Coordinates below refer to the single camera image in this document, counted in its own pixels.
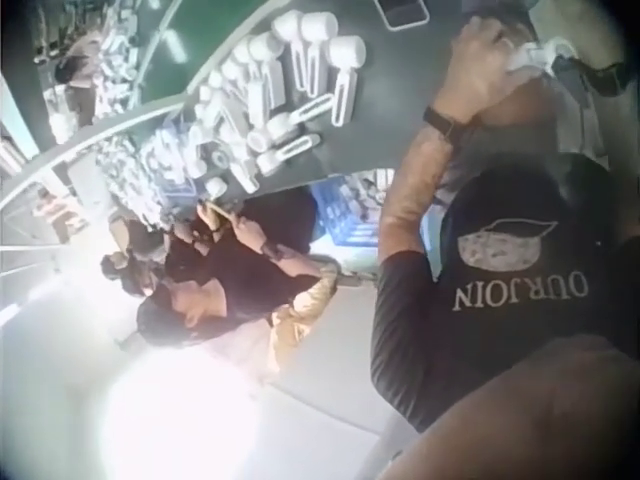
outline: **hand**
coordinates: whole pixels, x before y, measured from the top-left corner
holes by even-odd
[[[196,212],[198,213],[200,220],[202,220],[212,232],[215,232],[220,228],[220,217],[214,209],[208,206],[207,203],[198,203],[196,206]]]
[[[473,17],[453,42],[447,77],[433,108],[460,123],[468,123],[540,75],[533,68],[506,70],[516,48],[527,40],[523,30],[507,32],[496,19]]]
[[[173,235],[185,243],[193,243],[193,232],[186,223],[176,222],[173,226]]]
[[[262,227],[252,220],[236,215],[231,216],[231,225],[238,241],[251,250],[261,253],[262,247],[267,241],[267,237],[262,231]]]

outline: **black wristwatch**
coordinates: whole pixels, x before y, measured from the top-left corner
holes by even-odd
[[[462,140],[462,136],[467,129],[466,125],[439,114],[430,106],[424,111],[422,119],[425,123],[428,123],[439,131],[445,140],[454,147],[460,143],[460,140]]]

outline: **bright light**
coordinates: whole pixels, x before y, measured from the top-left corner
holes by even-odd
[[[166,30],[164,32],[164,41],[174,62],[187,63],[187,52],[185,52],[182,41],[175,30]]]
[[[54,113],[49,117],[51,131],[58,145],[66,142],[71,137],[71,128],[67,118],[62,113]]]
[[[41,283],[40,285],[36,285],[29,291],[29,295],[27,298],[30,302],[35,302],[36,300],[41,299],[42,297],[50,294],[56,288],[60,286],[62,283],[62,277],[60,275],[56,275],[55,277],[49,279],[48,281]]]
[[[2,310],[0,310],[0,327],[2,327],[5,323],[7,323],[19,313],[20,307],[15,303],[4,307]]]
[[[237,370],[198,348],[154,352],[109,396],[102,438],[109,479],[231,479],[256,426]]]

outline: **black t-shirt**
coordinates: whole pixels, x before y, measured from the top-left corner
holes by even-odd
[[[638,286],[640,245],[616,253],[607,238],[585,225],[546,174],[484,172],[447,212],[437,281],[417,252],[381,265],[376,388],[422,431],[554,337],[598,334],[635,357],[637,312],[623,303],[622,289]]]

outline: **smartphone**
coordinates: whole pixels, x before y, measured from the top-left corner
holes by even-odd
[[[429,21],[424,0],[374,0],[385,26],[391,31],[405,30]]]

